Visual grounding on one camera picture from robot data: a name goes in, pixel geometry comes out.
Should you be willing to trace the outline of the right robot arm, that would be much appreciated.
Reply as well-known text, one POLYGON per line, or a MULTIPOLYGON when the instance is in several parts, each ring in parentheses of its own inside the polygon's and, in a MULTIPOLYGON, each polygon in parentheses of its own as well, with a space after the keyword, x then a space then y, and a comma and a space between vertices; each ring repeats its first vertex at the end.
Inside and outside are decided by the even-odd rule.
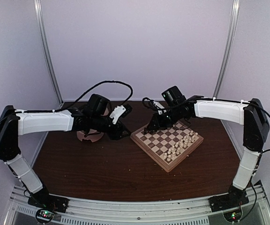
POLYGON ((161 95, 168 106, 149 101, 147 108, 155 113, 144 129, 145 133, 171 128, 180 119, 190 118, 212 118, 243 126, 243 156, 229 193, 225 196, 225 203, 229 207, 236 206, 243 199, 270 130, 261 101, 257 98, 250 101, 216 100, 197 95, 186 98, 177 86, 165 90, 161 95))

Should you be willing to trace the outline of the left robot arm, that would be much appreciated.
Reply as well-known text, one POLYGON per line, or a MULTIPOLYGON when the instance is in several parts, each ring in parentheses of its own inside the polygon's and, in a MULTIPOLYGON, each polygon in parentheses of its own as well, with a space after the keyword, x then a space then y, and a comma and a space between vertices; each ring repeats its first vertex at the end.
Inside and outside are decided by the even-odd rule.
POLYGON ((116 106, 105 114, 110 101, 93 94, 82 108, 73 106, 59 110, 23 111, 12 105, 4 108, 0 117, 0 160, 21 180, 42 208, 52 204, 52 197, 18 146, 18 137, 22 135, 51 131, 82 131, 91 136, 91 130, 107 134, 111 140, 120 140, 131 133, 120 121, 132 111, 129 104, 116 106))

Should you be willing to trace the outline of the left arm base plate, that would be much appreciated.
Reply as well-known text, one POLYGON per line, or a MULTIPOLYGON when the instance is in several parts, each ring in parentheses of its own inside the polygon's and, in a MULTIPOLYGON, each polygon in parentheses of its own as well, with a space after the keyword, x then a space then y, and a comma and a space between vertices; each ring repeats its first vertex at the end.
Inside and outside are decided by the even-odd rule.
POLYGON ((28 199, 28 204, 48 211, 65 213, 68 207, 69 200, 64 197, 47 195, 47 196, 31 196, 28 199))

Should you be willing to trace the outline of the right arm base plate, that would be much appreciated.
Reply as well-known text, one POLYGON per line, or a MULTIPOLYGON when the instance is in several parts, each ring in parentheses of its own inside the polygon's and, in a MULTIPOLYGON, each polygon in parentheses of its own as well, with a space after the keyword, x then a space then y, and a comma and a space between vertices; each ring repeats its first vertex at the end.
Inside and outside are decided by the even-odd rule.
POLYGON ((249 203, 249 199, 247 197, 242 197, 241 199, 238 199, 237 197, 230 197, 229 194, 216 195, 210 197, 208 201, 212 212, 237 208, 242 204, 249 203))

